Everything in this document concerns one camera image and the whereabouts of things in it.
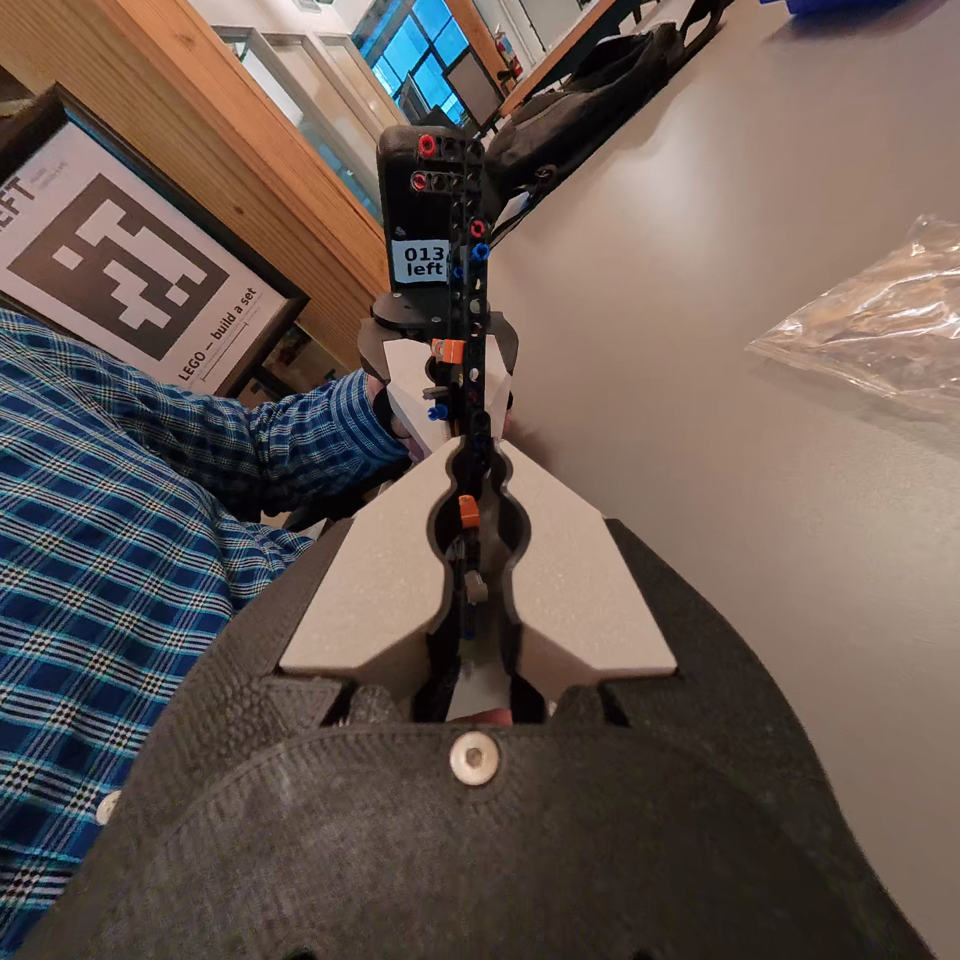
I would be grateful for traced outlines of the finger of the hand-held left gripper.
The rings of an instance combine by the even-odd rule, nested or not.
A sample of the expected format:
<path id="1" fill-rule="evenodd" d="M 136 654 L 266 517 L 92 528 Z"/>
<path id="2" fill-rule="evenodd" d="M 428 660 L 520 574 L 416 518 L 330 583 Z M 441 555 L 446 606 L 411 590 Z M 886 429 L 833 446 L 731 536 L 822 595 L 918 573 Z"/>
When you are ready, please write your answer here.
<path id="1" fill-rule="evenodd" d="M 442 418 L 431 419 L 428 411 L 436 401 L 424 397 L 424 391 L 436 384 L 427 371 L 433 358 L 427 343 L 409 339 L 384 343 L 390 380 L 385 394 L 390 406 L 390 426 L 398 427 L 401 439 L 411 442 L 420 456 L 428 457 L 440 450 L 452 437 L 450 423 Z"/>
<path id="2" fill-rule="evenodd" d="M 489 419 L 489 434 L 494 441 L 503 438 L 512 392 L 512 375 L 508 372 L 498 340 L 486 335 L 484 372 L 484 410 Z"/>

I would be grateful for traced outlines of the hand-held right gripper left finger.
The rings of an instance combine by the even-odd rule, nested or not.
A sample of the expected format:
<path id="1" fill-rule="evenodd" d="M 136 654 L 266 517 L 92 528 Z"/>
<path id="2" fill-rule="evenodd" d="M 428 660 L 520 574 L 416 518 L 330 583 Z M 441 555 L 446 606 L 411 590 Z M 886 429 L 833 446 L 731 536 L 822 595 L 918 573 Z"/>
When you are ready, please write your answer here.
<path id="1" fill-rule="evenodd" d="M 380 686 L 396 700 L 428 680 L 427 634 L 450 603 L 436 521 L 454 492 L 451 438 L 359 510 L 279 659 L 282 673 Z"/>

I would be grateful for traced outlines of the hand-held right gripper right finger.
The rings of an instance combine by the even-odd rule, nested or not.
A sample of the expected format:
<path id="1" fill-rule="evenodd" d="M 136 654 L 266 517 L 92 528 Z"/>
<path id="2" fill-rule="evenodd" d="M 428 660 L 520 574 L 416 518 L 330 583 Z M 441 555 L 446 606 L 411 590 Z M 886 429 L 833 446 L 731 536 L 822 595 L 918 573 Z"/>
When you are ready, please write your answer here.
<path id="1" fill-rule="evenodd" d="M 509 441 L 495 447 L 508 672 L 553 702 L 573 687 L 673 675 L 677 659 L 604 515 Z"/>

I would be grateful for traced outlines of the black lego technic chassis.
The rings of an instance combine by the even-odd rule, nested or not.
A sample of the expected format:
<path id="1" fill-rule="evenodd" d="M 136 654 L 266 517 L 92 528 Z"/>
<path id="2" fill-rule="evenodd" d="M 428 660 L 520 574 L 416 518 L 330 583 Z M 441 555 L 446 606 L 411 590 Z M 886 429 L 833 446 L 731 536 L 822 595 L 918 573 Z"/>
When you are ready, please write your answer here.
<path id="1" fill-rule="evenodd" d="M 447 619 L 460 641 L 471 642 L 477 609 L 488 599 L 482 559 L 479 501 L 491 465 L 493 428 L 486 411 L 488 223 L 483 218 L 480 142 L 429 128 L 416 144 L 411 185 L 417 196 L 449 202 L 447 298 L 441 333 L 427 363 L 432 388 L 424 391 L 428 417 L 451 427 L 459 446 L 449 461 L 453 490 L 438 509 L 438 545 L 453 576 Z"/>

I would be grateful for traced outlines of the person's left forearm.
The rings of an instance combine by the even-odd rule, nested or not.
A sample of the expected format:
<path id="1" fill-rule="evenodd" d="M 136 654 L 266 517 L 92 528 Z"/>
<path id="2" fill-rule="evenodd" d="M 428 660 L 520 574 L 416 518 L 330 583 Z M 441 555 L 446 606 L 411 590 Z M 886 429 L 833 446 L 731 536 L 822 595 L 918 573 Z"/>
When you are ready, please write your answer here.
<path id="1" fill-rule="evenodd" d="M 206 486 L 243 519 L 310 509 L 410 463 L 378 424 L 363 371 L 254 407 L 226 401 L 224 409 L 217 470 Z"/>

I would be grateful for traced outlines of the person's left hand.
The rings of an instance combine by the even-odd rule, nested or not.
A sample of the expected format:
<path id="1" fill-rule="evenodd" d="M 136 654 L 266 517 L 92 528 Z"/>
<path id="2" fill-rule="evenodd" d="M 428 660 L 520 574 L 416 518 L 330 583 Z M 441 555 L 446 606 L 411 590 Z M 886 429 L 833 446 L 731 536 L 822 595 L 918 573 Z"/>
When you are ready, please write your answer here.
<path id="1" fill-rule="evenodd" d="M 387 385 L 369 373 L 366 374 L 366 396 L 378 425 L 402 445 L 412 464 L 423 462 L 426 452 L 395 411 Z"/>

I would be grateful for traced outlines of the grey monitor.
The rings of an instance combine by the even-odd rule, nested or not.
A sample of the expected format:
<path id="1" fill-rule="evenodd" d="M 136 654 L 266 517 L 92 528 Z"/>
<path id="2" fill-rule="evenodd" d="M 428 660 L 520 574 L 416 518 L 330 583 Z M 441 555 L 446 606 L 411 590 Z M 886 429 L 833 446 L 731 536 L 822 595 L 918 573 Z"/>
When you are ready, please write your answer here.
<path id="1" fill-rule="evenodd" d="M 444 69 L 443 78 L 461 102 L 477 134 L 496 123 L 506 95 L 473 48 L 463 50 Z"/>

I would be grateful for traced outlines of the glass partition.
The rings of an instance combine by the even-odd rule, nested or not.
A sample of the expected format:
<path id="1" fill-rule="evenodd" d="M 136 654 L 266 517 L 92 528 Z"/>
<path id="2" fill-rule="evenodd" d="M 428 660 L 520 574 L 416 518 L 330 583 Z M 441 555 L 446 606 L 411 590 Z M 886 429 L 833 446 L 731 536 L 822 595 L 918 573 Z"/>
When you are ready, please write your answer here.
<path id="1" fill-rule="evenodd" d="M 382 224 L 378 141 L 387 128 L 409 121 L 352 39 L 222 25 L 213 30 L 342 185 Z"/>

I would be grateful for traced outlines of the large window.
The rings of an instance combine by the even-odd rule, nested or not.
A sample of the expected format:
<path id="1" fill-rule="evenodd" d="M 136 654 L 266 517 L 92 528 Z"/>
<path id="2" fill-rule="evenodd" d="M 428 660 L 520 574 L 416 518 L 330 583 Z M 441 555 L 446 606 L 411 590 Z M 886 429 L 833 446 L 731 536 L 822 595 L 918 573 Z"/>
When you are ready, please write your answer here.
<path id="1" fill-rule="evenodd" d="M 390 100 L 418 123 L 435 111 L 463 126 L 468 111 L 447 72 L 469 42 L 444 1 L 373 1 L 352 41 Z"/>

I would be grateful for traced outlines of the black backpack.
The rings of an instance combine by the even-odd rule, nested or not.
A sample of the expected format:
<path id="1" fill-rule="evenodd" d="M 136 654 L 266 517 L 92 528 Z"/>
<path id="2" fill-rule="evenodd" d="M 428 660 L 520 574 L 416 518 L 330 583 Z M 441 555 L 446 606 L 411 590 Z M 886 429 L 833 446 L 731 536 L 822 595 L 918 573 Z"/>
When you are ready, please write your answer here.
<path id="1" fill-rule="evenodd" d="M 522 192 L 535 200 L 570 176 L 662 90 L 686 56 L 679 27 L 599 41 L 557 89 L 515 109 L 490 141 L 482 177 L 490 223 Z"/>

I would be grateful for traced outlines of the wooden beam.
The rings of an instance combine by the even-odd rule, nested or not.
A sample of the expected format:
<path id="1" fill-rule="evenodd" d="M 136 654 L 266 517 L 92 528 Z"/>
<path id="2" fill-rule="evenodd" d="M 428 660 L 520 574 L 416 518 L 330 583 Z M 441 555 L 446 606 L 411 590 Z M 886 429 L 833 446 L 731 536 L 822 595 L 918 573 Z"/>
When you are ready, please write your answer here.
<path id="1" fill-rule="evenodd" d="M 388 287 L 381 227 L 189 3 L 1 3 L 2 66 L 60 83 L 307 294 L 346 370 Z"/>

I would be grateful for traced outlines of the person's blue plaid shirt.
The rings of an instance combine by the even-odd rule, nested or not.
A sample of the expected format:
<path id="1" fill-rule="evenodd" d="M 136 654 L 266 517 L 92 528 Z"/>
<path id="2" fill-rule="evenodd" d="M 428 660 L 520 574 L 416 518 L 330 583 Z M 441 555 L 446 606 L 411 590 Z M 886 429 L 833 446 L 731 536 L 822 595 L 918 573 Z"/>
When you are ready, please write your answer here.
<path id="1" fill-rule="evenodd" d="M 151 729 L 305 551 L 121 425 L 121 371 L 2 311 L 2 958 L 65 892 Z"/>

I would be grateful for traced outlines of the framed marker sign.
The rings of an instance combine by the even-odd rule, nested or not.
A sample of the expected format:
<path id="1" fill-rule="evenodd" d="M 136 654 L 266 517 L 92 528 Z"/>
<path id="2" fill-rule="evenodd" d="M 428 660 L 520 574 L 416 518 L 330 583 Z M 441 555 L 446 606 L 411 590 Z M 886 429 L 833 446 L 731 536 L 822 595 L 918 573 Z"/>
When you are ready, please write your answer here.
<path id="1" fill-rule="evenodd" d="M 2 128 L 2 305 L 236 398 L 308 295 L 60 83 Z"/>

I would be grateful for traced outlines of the clear plastic bag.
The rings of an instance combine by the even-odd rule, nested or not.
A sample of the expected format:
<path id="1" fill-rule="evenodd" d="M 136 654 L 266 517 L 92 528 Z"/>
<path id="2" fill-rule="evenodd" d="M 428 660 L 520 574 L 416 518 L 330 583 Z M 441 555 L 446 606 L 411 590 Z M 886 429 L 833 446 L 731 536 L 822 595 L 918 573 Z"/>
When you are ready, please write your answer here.
<path id="1" fill-rule="evenodd" d="M 747 351 L 957 422 L 958 223 L 919 217 L 901 246 L 800 307 Z"/>

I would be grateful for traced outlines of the blue plastic bin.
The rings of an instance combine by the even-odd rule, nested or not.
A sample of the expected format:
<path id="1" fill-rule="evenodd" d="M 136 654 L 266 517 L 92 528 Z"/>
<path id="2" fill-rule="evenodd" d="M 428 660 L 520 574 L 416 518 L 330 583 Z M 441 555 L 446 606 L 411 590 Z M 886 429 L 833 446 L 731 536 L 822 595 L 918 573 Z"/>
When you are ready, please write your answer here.
<path id="1" fill-rule="evenodd" d="M 902 3 L 902 1 L 784 1 L 790 16 L 795 18 L 878 13 Z"/>

